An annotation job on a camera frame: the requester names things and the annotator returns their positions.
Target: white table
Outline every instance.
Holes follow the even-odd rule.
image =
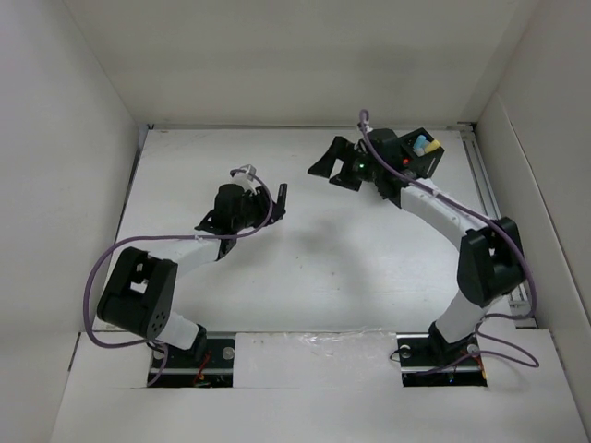
[[[357,138],[326,129],[150,132],[119,238],[186,233],[227,171],[247,162],[271,189],[289,184],[283,221],[176,286],[184,316],[209,330],[258,333],[237,337],[232,389],[134,389],[145,385],[148,349],[103,350],[83,336],[53,443],[586,441],[544,330],[484,327],[533,352],[538,370],[487,358],[487,389],[402,387],[389,331],[427,330],[443,312],[457,289],[457,251],[372,186],[356,194],[307,175],[336,134]],[[432,134],[446,149],[434,180],[479,209],[459,133]],[[309,335],[346,330],[356,332]]]

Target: transparent plastic sheet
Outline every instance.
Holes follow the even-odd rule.
[[[383,386],[400,376],[389,358],[396,346],[396,334],[382,329],[237,334],[234,387]]]

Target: purple cable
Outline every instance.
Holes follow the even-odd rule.
[[[232,171],[230,171],[230,174],[236,174],[236,173],[249,174],[263,188],[263,190],[265,191],[265,193],[269,197],[269,201],[270,202],[273,201],[271,191],[269,190],[267,185],[265,185],[262,182],[262,180],[260,180],[255,174],[249,173],[248,171],[245,171],[243,169],[233,169]],[[273,207],[272,207],[272,204],[270,204],[269,210],[267,211],[267,215],[265,216],[265,219],[263,220],[263,222],[259,226],[257,226],[255,229],[253,229],[252,231],[248,231],[247,233],[239,233],[236,235],[200,235],[199,239],[237,240],[239,238],[250,237],[251,235],[257,233],[262,228],[267,226],[267,223],[271,219],[272,211],[273,211]],[[101,348],[106,348],[106,349],[126,348],[128,346],[135,346],[136,344],[142,344],[142,343],[148,342],[147,340],[135,340],[135,341],[127,341],[124,343],[105,343],[104,341],[100,341],[98,339],[98,337],[94,334],[94,331],[92,330],[92,320],[90,318],[90,293],[92,290],[92,284],[94,282],[97,272],[101,268],[101,265],[104,263],[104,261],[108,257],[110,257],[115,252],[116,249],[118,249],[119,247],[121,247],[123,245],[127,245],[128,243],[138,242],[138,241],[196,240],[196,239],[197,239],[197,237],[195,235],[138,235],[135,237],[129,237],[124,240],[120,240],[120,241],[116,242],[114,245],[111,245],[110,247],[108,247],[107,250],[101,254],[99,259],[96,261],[96,263],[94,264],[94,266],[90,270],[89,278],[86,280],[86,287],[84,288],[84,297],[82,299],[82,316],[84,318],[84,329],[86,330],[86,333],[88,334],[88,336],[90,338],[90,341],[92,341],[95,345],[97,345]],[[161,369],[154,376],[154,378],[150,381],[148,386],[151,386],[156,382],[156,380],[160,377],[160,375],[162,374],[162,371],[164,370],[164,368],[166,366],[166,360],[168,358],[168,346],[164,346],[164,348],[165,348],[164,358],[163,358],[163,364],[161,366]]]
[[[460,210],[461,212],[464,212],[464,213],[480,220],[481,222],[484,222],[490,229],[492,229],[495,232],[495,234],[497,234],[500,238],[502,238],[507,243],[507,245],[509,246],[511,251],[517,257],[517,261],[519,261],[519,264],[521,265],[522,269],[524,270],[525,279],[529,283],[530,303],[531,303],[531,308],[530,308],[529,312],[527,312],[526,314],[517,315],[517,316],[509,316],[507,314],[486,314],[482,318],[482,320],[480,320],[480,322],[476,325],[474,331],[475,331],[476,335],[479,335],[482,338],[485,338],[485,339],[488,339],[491,341],[495,341],[497,343],[501,343],[506,346],[510,346],[510,347],[514,348],[515,350],[519,351],[520,353],[527,355],[532,360],[531,362],[525,362],[523,360],[519,360],[514,357],[511,357],[510,355],[506,355],[504,353],[497,353],[495,351],[476,351],[474,353],[468,353],[448,365],[436,367],[436,368],[430,369],[429,371],[420,372],[418,374],[421,374],[424,376],[427,376],[430,374],[436,374],[436,373],[441,372],[441,371],[448,369],[450,367],[454,367],[454,366],[462,363],[464,360],[467,360],[468,358],[478,357],[483,354],[494,355],[494,356],[497,356],[500,358],[511,360],[512,362],[515,362],[519,365],[525,365],[525,366],[529,366],[529,367],[539,367],[539,361],[535,358],[534,355],[529,353],[524,348],[517,346],[516,344],[513,344],[509,341],[498,339],[496,337],[491,337],[490,335],[483,334],[482,332],[480,332],[480,327],[482,326],[482,323],[486,319],[505,318],[505,319],[509,319],[509,320],[525,320],[527,318],[533,317],[534,314],[536,313],[537,289],[536,289],[536,284],[534,282],[534,276],[532,274],[532,270],[529,268],[529,265],[525,261],[524,255],[519,250],[519,247],[517,247],[515,242],[512,240],[512,238],[507,233],[505,233],[495,222],[491,221],[489,218],[485,217],[482,214],[479,214],[478,212],[475,212],[474,210],[471,210],[471,209],[461,205],[460,203],[452,200],[451,198],[444,196],[443,194],[441,194],[439,192],[437,192],[437,193],[434,192],[434,190],[432,188],[430,188],[429,186],[424,185],[423,183],[420,183],[413,178],[407,177],[406,175],[404,175],[404,174],[396,171],[394,168],[392,168],[385,160],[383,160],[381,158],[381,156],[378,154],[376,149],[371,144],[371,140],[369,139],[369,135],[368,135],[368,120],[369,120],[369,112],[365,109],[362,109],[359,112],[359,129],[361,130],[361,134],[363,135],[363,140],[364,140],[369,152],[371,152],[371,155],[373,155],[375,157],[375,159],[378,161],[378,163],[381,164],[386,169],[386,171],[393,174],[396,178],[398,178],[410,185],[416,186],[419,189],[422,189],[423,191],[427,192],[428,194],[431,194],[435,198],[438,198],[439,200],[441,200],[442,202],[444,202],[448,206],[451,206],[457,210]]]

